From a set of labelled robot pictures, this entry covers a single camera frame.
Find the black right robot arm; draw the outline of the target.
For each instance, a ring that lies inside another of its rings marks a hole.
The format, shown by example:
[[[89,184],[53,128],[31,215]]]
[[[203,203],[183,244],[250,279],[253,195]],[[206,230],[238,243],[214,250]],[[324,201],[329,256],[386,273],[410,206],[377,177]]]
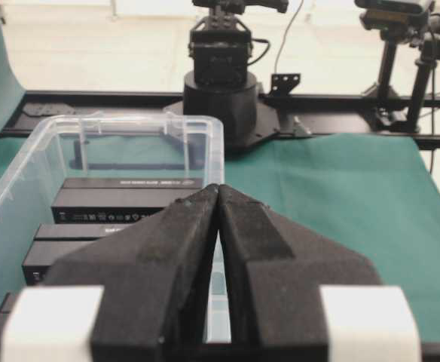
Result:
[[[285,135],[286,114],[259,96],[257,78],[249,71],[257,39],[239,19],[248,6],[284,13],[287,1],[195,1],[209,13],[191,29],[188,54],[193,69],[184,77],[182,101],[168,111],[217,118],[224,128],[225,148],[241,152]]]

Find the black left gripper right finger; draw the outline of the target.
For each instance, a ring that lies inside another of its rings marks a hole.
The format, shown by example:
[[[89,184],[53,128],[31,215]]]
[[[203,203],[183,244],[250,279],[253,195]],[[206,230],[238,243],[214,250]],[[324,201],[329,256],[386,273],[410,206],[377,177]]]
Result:
[[[405,294],[360,253],[222,185],[232,340],[259,361],[419,361]]]

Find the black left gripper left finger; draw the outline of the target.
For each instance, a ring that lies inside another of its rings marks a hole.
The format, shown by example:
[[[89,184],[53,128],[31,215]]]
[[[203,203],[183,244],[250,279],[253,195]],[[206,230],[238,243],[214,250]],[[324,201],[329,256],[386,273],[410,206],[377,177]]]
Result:
[[[162,361],[202,339],[218,186],[59,258],[23,289],[3,361]]]

